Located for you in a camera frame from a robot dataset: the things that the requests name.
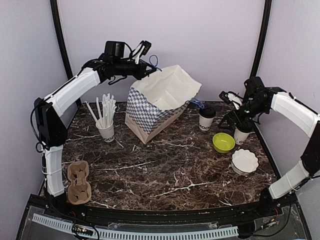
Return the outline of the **black coffee cup lid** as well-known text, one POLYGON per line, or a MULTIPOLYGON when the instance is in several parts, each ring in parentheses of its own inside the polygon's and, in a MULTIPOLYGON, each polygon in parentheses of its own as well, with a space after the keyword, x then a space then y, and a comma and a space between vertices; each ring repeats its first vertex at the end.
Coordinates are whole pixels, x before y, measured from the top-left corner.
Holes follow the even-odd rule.
POLYGON ((199 109, 199 115, 203 118, 211 119, 216 116, 216 110, 212 106, 205 106, 199 109))

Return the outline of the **white paper coffee cup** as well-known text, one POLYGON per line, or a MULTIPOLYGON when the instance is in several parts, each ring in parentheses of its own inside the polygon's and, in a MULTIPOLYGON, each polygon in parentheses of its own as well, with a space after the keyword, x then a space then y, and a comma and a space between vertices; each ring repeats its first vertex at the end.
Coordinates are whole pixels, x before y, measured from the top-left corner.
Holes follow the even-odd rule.
POLYGON ((204 118, 199 114, 199 129, 202 131, 208 131, 212 125, 213 118, 204 118))

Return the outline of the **checkered blue paper bag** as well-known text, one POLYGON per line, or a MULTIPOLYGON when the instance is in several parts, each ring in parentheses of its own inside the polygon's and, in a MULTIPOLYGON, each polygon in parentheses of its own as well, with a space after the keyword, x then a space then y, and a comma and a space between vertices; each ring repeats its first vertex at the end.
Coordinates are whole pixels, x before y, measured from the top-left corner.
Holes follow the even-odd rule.
POLYGON ((153 72, 131 85, 125 124, 146 144, 196 101, 201 87, 178 64, 153 72))

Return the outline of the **brown cardboard cup carrier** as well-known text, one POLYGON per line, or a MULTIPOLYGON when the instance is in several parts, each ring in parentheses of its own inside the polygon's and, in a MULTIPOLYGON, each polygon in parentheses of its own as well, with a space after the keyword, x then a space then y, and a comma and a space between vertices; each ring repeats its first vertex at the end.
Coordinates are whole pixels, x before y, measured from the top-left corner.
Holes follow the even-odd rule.
POLYGON ((67 197, 71 204, 82 205, 91 200, 92 189, 87 181, 89 172, 89 164, 85 160, 76 161, 69 165, 67 177, 70 185, 67 189, 67 197))

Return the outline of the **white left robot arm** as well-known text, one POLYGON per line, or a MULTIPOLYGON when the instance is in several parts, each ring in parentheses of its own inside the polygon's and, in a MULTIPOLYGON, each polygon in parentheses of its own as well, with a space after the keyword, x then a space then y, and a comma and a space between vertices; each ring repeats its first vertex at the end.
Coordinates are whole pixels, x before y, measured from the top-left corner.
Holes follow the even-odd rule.
POLYGON ((142 60, 112 59, 101 55, 86 62, 78 74, 44 98, 37 98, 30 114, 32 130, 37 138, 36 150, 42 154, 45 188, 52 197, 65 193, 62 176, 62 152, 68 130, 61 117, 65 111, 92 88, 109 81, 109 85, 132 76, 137 80, 154 73, 157 68, 142 60))

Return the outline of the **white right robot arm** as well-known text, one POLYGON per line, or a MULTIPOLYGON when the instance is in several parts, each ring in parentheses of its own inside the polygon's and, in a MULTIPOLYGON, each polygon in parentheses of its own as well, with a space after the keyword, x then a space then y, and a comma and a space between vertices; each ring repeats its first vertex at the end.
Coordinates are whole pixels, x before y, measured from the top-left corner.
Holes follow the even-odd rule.
POLYGON ((287 156, 297 157, 298 162, 261 191, 255 213, 266 217, 279 199, 298 191, 320 170, 320 115, 280 87, 255 87, 249 91, 247 98, 231 91, 222 91, 219 97, 225 103, 234 105, 234 110, 221 120, 227 123, 227 128, 240 127, 255 116, 274 111, 290 120, 305 135, 301 140, 290 140, 284 136, 283 140, 278 141, 280 146, 285 147, 287 156), (296 150, 303 150, 302 155, 298 156, 296 150))

